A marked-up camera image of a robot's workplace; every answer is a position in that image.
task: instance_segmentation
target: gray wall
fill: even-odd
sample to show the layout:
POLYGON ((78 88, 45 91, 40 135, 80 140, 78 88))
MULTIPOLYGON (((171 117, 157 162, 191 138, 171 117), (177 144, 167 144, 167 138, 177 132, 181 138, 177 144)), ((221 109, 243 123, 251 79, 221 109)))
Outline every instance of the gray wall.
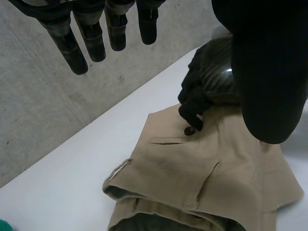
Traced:
POLYGON ((45 29, 1 1, 0 187, 203 45, 218 25, 210 0, 168 0, 159 13, 157 42, 146 46, 140 38, 136 7, 130 9, 127 48, 122 52, 111 50, 103 15, 107 58, 102 63, 90 61, 73 21, 89 64, 87 74, 76 76, 45 29))

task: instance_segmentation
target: green object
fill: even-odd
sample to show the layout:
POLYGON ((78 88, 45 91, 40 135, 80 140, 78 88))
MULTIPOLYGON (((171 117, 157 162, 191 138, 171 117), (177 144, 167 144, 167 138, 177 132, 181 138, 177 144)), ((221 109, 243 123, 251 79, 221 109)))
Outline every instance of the green object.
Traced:
POLYGON ((9 225, 8 222, 0 220, 0 231, 13 231, 13 228, 9 225))

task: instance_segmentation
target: welt pocket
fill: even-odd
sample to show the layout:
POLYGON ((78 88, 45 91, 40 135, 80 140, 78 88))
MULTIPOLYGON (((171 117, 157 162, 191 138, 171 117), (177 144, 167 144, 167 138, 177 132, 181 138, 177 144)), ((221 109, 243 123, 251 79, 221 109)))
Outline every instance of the welt pocket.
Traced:
POLYGON ((191 137, 153 137, 150 139, 150 144, 159 145, 176 145, 192 141, 191 137))

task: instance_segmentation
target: khaki pants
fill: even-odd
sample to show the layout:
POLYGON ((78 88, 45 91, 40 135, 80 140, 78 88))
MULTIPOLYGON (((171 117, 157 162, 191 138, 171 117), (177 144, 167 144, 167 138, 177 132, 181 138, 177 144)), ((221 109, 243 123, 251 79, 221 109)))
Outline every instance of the khaki pants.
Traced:
POLYGON ((203 130, 185 136, 178 107, 148 116, 130 159, 104 182, 118 201, 109 227, 142 213, 205 231, 230 220, 275 230, 277 208, 303 195, 279 146, 255 139, 235 107, 208 110, 203 130))

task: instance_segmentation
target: white table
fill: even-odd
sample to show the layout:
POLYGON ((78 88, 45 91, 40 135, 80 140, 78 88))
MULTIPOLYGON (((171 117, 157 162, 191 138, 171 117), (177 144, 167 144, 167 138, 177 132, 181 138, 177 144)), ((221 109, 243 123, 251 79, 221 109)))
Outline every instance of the white table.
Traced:
MULTIPOLYGON (((176 104, 192 51, 0 189, 16 231, 104 231, 115 203, 102 182, 133 151, 147 115, 176 104)), ((308 192, 308 107, 282 145, 308 192)), ((279 212, 278 231, 307 230, 308 200, 279 212)))

